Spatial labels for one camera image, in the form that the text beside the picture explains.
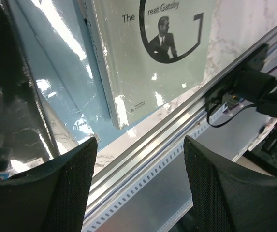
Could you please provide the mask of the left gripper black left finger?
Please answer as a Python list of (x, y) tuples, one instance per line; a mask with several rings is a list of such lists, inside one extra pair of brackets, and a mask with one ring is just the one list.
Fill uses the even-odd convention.
[(0, 232), (79, 232), (97, 156), (92, 137), (71, 151), (0, 180)]

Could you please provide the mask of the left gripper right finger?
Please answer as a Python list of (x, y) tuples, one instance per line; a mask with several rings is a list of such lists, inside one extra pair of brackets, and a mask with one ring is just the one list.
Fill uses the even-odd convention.
[(245, 168), (184, 139), (184, 161), (201, 232), (277, 232), (277, 177)]

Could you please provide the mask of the grey book with G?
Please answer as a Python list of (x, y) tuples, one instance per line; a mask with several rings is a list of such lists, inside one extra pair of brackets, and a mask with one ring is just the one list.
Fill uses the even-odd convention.
[(118, 129), (203, 81), (213, 0), (86, 0), (83, 5)]

